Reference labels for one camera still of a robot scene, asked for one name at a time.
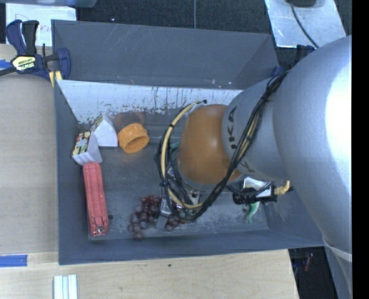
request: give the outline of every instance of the clamp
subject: clamp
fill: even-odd
[[[6,37],[9,43],[15,48],[17,55],[10,63],[12,67],[0,70],[0,77],[9,73],[32,74],[44,78],[53,83],[54,72],[47,67],[50,61],[58,60],[60,63],[60,75],[63,79],[69,77],[71,71],[71,61],[68,49],[57,49],[56,54],[37,54],[35,40],[38,21],[15,20],[6,27]]]

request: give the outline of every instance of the black cable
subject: black cable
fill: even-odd
[[[306,37],[308,38],[308,40],[314,45],[314,47],[316,49],[319,48],[318,44],[313,40],[313,38],[311,38],[311,36],[308,34],[308,32],[305,30],[304,26],[302,25],[302,23],[300,22],[297,14],[295,13],[295,9],[294,9],[294,5],[292,3],[290,3],[290,6],[291,6],[291,11],[292,11],[292,14],[294,15],[295,17],[295,20],[297,21],[300,29],[302,30],[302,32],[306,35]]]
[[[162,180],[161,182],[161,186],[163,187],[163,189],[165,190],[165,196],[166,196],[166,200],[168,202],[168,205],[171,209],[171,212],[174,214],[175,217],[177,217],[179,220],[181,220],[182,222],[193,222],[195,221],[198,217],[200,217],[202,214],[204,214],[206,212],[206,210],[210,207],[210,205],[219,197],[219,195],[222,193],[222,191],[224,190],[224,188],[226,187],[230,177],[232,176],[233,172],[236,170],[238,164],[241,162],[241,160],[243,159],[243,157],[246,155],[249,147],[252,145],[253,141],[255,140],[256,137],[256,133],[259,129],[259,125],[261,124],[261,120],[262,120],[262,114],[264,111],[264,108],[267,104],[267,102],[269,101],[271,95],[277,90],[277,88],[279,87],[279,85],[281,84],[281,82],[283,81],[283,79],[285,78],[285,76],[287,75],[288,71],[284,72],[283,74],[281,74],[278,77],[272,77],[266,86],[266,90],[263,94],[263,96],[259,99],[257,105],[254,107],[248,121],[247,121],[247,125],[244,128],[244,131],[242,132],[242,135],[239,139],[237,148],[234,152],[234,154],[232,155],[231,158],[231,162],[229,164],[228,167],[228,171],[225,175],[225,177],[215,186],[215,188],[211,191],[211,193],[209,194],[209,196],[207,197],[207,199],[203,202],[203,204],[200,206],[200,208],[198,209],[198,211],[196,211],[196,213],[194,213],[193,209],[185,209],[183,208],[181,210],[181,214],[183,214],[183,217],[179,216],[177,217],[177,213],[178,211],[175,210],[170,202],[170,196],[168,193],[168,187],[169,189],[174,192],[175,190],[172,187],[172,184],[174,183],[175,186],[179,187],[179,183],[177,182],[176,179],[173,179],[171,176],[169,176],[168,174],[168,163],[170,162],[170,150],[169,150],[169,143],[167,145],[167,152],[166,152],[166,163],[165,165],[167,165],[166,169],[165,169],[165,179],[164,176],[161,173],[161,165],[160,165],[160,159],[158,158],[161,155],[161,148],[162,148],[162,144],[163,144],[163,138],[165,138],[166,132],[168,130],[165,131],[164,136],[162,137],[161,141],[160,141],[160,145],[158,147],[158,151],[157,154],[155,156],[155,160],[157,162],[157,166],[158,166],[158,171],[160,173],[160,178]],[[255,124],[255,129],[252,132],[251,135],[248,135],[249,131],[251,131],[251,126]]]

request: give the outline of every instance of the yellow cable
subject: yellow cable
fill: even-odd
[[[290,189],[290,181],[286,181],[283,186],[274,189],[275,195],[283,195]]]
[[[161,173],[163,175],[164,180],[166,180],[165,178],[165,156],[166,156],[166,150],[167,150],[167,146],[168,146],[168,140],[171,136],[171,133],[173,131],[174,126],[177,124],[177,122],[183,117],[183,115],[185,115],[187,112],[189,112],[195,105],[199,104],[199,101],[196,101],[192,104],[189,104],[186,108],[184,108],[172,121],[171,125],[168,127],[166,133],[165,133],[165,137],[163,140],[163,144],[162,144],[162,148],[161,148]],[[177,203],[178,205],[180,205],[181,207],[184,208],[188,208],[188,209],[195,209],[195,208],[199,208],[203,205],[203,203],[201,204],[196,204],[196,205],[190,205],[190,204],[185,204],[183,203],[180,199],[178,199],[175,194],[173,194],[173,192],[171,191],[171,189],[169,187],[167,187],[168,190],[168,194],[170,195],[170,197],[172,198],[172,200]]]

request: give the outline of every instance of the orange object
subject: orange object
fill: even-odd
[[[139,123],[129,124],[117,136],[120,147],[128,154],[142,150],[150,141],[146,129]]]
[[[94,237],[105,235],[108,232],[108,215],[100,164],[85,164],[84,179],[89,233]]]

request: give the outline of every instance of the white paper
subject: white paper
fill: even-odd
[[[45,44],[47,47],[51,47],[52,19],[76,21],[77,15],[75,9],[71,7],[6,3],[6,25],[17,19],[39,21],[35,45]]]

